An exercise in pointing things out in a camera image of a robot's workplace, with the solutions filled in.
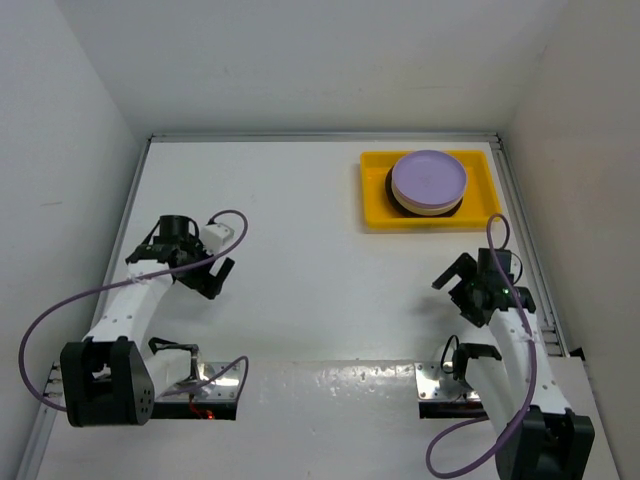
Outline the purple plate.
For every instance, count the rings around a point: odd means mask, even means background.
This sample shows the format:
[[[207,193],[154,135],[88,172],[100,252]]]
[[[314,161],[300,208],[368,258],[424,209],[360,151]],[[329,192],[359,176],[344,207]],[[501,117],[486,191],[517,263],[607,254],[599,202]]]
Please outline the purple plate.
[[[391,187],[397,197],[423,209],[457,204],[464,196],[468,174],[450,154],[436,150],[414,151],[391,169]]]

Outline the orange plate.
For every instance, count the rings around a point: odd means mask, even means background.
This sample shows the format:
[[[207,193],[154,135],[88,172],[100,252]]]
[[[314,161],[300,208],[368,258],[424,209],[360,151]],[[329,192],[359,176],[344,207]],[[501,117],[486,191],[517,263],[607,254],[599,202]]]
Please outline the orange plate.
[[[460,199],[456,204],[439,208],[425,208],[411,203],[405,204],[396,198],[391,199],[392,206],[402,215],[409,217],[450,217],[460,209],[462,203],[463,199]]]

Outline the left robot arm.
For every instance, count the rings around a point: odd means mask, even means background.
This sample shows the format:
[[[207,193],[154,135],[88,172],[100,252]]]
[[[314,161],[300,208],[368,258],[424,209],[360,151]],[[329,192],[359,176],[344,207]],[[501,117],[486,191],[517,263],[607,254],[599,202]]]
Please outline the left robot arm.
[[[74,427],[143,425],[164,395],[190,393],[201,376],[195,343],[147,334],[161,300],[182,285],[212,300],[234,267],[225,259],[234,230],[215,220],[198,226],[189,217],[163,215],[126,258],[128,279],[96,325],[60,357],[66,414]]]

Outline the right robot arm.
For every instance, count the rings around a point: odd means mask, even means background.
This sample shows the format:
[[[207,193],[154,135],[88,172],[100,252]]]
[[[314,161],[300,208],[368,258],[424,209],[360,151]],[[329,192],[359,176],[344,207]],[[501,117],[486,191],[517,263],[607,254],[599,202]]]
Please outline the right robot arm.
[[[450,378],[477,393],[497,440],[486,456],[502,479],[580,479],[595,440],[592,420],[562,393],[540,339],[536,304],[513,285],[512,253],[461,254],[432,284],[456,282],[449,296],[463,319],[488,328],[493,343],[451,347]]]

